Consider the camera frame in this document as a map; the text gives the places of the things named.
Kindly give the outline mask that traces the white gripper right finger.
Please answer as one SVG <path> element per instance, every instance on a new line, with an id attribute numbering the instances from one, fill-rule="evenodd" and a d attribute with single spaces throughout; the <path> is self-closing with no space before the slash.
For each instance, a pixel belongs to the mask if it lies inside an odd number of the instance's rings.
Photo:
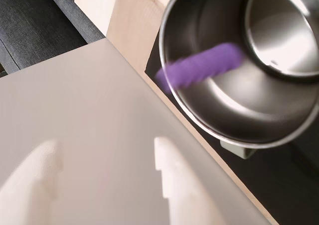
<path id="1" fill-rule="evenodd" d="M 176 145 L 167 137 L 156 137 L 154 153 L 170 224 L 220 224 L 219 209 Z"/>

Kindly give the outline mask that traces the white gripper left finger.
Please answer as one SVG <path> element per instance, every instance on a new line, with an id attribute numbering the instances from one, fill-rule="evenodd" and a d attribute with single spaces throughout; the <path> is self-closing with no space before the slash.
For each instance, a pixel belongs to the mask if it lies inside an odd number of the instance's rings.
<path id="1" fill-rule="evenodd" d="M 48 140 L 32 150 L 0 188 L 2 225 L 50 225 L 58 197 L 62 145 Z"/>

